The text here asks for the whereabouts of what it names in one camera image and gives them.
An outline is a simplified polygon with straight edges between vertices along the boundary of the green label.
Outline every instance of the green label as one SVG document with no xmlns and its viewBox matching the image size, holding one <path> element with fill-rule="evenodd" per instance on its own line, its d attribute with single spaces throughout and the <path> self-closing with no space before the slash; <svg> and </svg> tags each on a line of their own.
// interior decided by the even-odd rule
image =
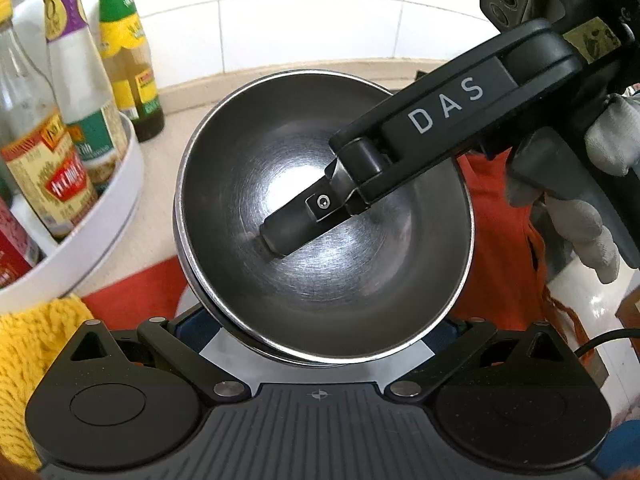
<svg viewBox="0 0 640 480">
<path fill-rule="evenodd" d="M 136 12 L 133 0 L 100 0 L 101 23 L 117 22 Z"/>
<path fill-rule="evenodd" d="M 67 127 L 83 162 L 94 160 L 114 150 L 102 110 Z"/>
<path fill-rule="evenodd" d="M 152 114 L 160 107 L 160 98 L 156 96 L 154 99 L 149 101 L 148 103 L 142 103 L 142 111 L 145 115 Z"/>
</svg>

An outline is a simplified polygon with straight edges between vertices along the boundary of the tile grout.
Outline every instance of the tile grout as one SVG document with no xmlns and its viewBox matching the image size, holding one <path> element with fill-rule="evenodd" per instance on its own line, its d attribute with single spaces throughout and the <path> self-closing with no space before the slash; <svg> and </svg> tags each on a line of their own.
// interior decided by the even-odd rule
<svg viewBox="0 0 640 480">
<path fill-rule="evenodd" d="M 222 43 L 222 9 L 220 8 L 220 1 L 221 0 L 218 0 L 218 30 L 220 31 L 220 57 L 222 59 L 222 73 L 225 73 L 225 47 Z"/>
<path fill-rule="evenodd" d="M 398 49 L 398 38 L 400 37 L 400 26 L 402 25 L 402 11 L 404 10 L 404 0 L 400 5 L 400 16 L 398 17 L 398 28 L 396 28 L 396 40 L 394 41 L 394 49 L 391 53 L 391 57 L 396 57 L 396 50 Z"/>
<path fill-rule="evenodd" d="M 226 1 L 231 1 L 231 0 L 206 0 L 206 1 L 203 1 L 203 2 L 196 2 L 196 3 L 193 3 L 193 4 L 185 4 L 183 6 L 173 7 L 171 9 L 158 10 L 157 12 L 150 12 L 148 14 L 140 14 L 140 18 L 151 18 L 151 17 L 157 16 L 159 14 L 164 14 L 165 12 L 172 12 L 174 10 L 187 9 L 188 7 L 195 7 L 195 6 L 200 6 L 200 5 L 212 4 L 214 2 L 220 3 L 220 2 L 226 2 Z M 428 7 L 430 9 L 443 10 L 445 12 L 451 12 L 453 14 L 459 14 L 461 16 L 466 16 L 468 18 L 472 18 L 474 20 L 478 20 L 479 22 L 491 23 L 486 18 L 480 18 L 480 17 L 474 16 L 472 14 L 467 14 L 466 12 L 460 12 L 459 10 L 446 9 L 444 7 L 438 7 L 438 6 L 434 6 L 434 5 L 430 5 L 430 4 L 422 4 L 422 3 L 419 3 L 419 2 L 412 2 L 412 1 L 406 1 L 406 0 L 386 0 L 386 1 L 388 1 L 388 2 L 401 2 L 403 4 L 413 4 L 413 5 L 417 5 L 417 6 L 420 6 L 420 7 Z"/>
</svg>

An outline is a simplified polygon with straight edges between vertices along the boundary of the red label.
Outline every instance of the red label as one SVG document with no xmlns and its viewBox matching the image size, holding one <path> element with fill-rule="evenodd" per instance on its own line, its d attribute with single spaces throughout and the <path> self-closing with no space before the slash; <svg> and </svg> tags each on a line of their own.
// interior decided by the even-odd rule
<svg viewBox="0 0 640 480">
<path fill-rule="evenodd" d="M 52 152 L 56 149 L 56 146 L 64 134 L 65 126 L 62 123 L 60 114 L 56 112 L 51 117 L 43 121 L 42 124 L 40 124 L 30 134 L 27 134 L 23 138 L 2 148 L 0 153 L 5 161 L 11 162 L 19 156 L 23 156 L 25 153 L 28 153 L 41 142 L 43 142 L 49 148 L 49 151 Z"/>
<path fill-rule="evenodd" d="M 31 270 L 24 259 L 28 244 L 29 235 L 0 199 L 0 288 Z"/>
<path fill-rule="evenodd" d="M 60 202 L 66 202 L 84 190 L 86 178 L 78 152 L 70 150 L 65 161 L 51 175 L 44 187 Z"/>
</svg>

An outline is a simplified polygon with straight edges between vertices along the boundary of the glass bottle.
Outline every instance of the glass bottle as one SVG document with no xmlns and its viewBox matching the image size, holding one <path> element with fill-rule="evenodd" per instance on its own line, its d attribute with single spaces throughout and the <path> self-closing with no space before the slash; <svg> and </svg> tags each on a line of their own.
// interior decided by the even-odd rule
<svg viewBox="0 0 640 480">
<path fill-rule="evenodd" d="M 82 2 L 44 4 L 53 90 L 89 178 L 102 192 L 127 151 L 127 135 Z"/>
<path fill-rule="evenodd" d="M 63 238 L 97 199 L 47 79 L 24 53 L 0 0 L 0 155 L 31 208 Z"/>
<path fill-rule="evenodd" d="M 143 142 L 164 128 L 151 51 L 133 0 L 100 0 L 100 55 L 116 104 Z"/>
</svg>

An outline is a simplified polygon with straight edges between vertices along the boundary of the bottle label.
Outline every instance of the bottle label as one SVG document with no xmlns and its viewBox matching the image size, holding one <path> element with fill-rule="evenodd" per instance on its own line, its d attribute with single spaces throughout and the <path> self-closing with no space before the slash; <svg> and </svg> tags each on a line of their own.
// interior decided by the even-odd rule
<svg viewBox="0 0 640 480">
<path fill-rule="evenodd" d="M 133 0 L 100 0 L 100 22 L 118 22 L 137 13 Z"/>
<path fill-rule="evenodd" d="M 115 56 L 121 48 L 132 50 L 145 43 L 145 31 L 137 14 L 117 22 L 100 22 L 100 55 L 105 59 Z"/>
<path fill-rule="evenodd" d="M 54 237 L 67 235 L 97 199 L 58 111 L 0 154 Z"/>
<path fill-rule="evenodd" d="M 147 68 L 144 72 L 140 72 L 136 76 L 136 86 L 138 87 L 138 94 L 140 95 L 144 113 L 148 115 L 155 112 L 160 107 L 160 99 L 154 71 L 151 68 Z"/>
<path fill-rule="evenodd" d="M 116 98 L 116 106 L 123 114 L 125 114 L 130 120 L 135 121 L 140 116 L 138 115 L 138 109 L 136 108 L 136 101 L 133 98 L 133 92 L 129 81 L 114 81 L 111 83 L 113 88 L 113 95 Z"/>
<path fill-rule="evenodd" d="M 0 288 L 29 272 L 39 255 L 36 243 L 0 200 Z"/>
<path fill-rule="evenodd" d="M 44 0 L 47 42 L 87 27 L 80 0 Z"/>
<path fill-rule="evenodd" d="M 107 102 L 93 114 L 69 124 L 68 130 L 91 182 L 98 191 L 104 191 L 127 150 L 127 136 L 115 103 Z"/>
</svg>

